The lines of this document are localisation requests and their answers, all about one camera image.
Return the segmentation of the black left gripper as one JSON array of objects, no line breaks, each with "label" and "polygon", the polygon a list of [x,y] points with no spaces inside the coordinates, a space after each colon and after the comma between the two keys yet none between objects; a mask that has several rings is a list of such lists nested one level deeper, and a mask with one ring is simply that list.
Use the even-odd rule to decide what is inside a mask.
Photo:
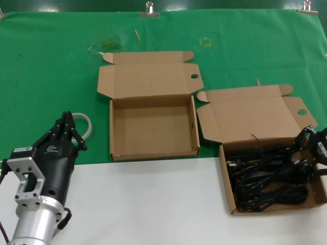
[{"label": "black left gripper", "polygon": [[76,130],[70,111],[63,112],[54,126],[36,143],[36,160],[45,181],[41,195],[66,203],[78,151],[86,151],[85,140]]}]

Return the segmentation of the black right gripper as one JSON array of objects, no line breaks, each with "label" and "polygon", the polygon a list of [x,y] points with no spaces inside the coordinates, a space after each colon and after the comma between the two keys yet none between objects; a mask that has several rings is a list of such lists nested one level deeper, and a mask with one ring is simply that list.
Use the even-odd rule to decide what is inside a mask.
[{"label": "black right gripper", "polygon": [[292,152],[309,149],[310,153],[301,153],[301,174],[318,176],[316,163],[326,165],[326,131],[315,131],[314,126],[304,127],[292,142]]}]

